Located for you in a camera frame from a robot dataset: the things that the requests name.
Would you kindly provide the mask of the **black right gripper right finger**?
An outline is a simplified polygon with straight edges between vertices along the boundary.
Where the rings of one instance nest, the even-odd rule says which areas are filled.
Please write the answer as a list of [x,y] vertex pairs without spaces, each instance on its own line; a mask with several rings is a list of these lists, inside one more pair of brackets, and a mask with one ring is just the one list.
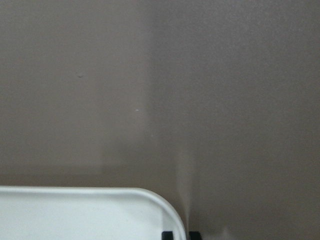
[[188,232],[189,240],[202,240],[202,235],[199,231],[189,231]]

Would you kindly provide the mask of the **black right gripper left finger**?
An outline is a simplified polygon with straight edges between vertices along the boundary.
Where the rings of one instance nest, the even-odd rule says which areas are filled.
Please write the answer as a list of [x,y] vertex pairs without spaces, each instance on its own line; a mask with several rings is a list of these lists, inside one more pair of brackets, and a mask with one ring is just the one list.
[[173,240],[173,232],[172,231],[163,231],[161,233],[161,240]]

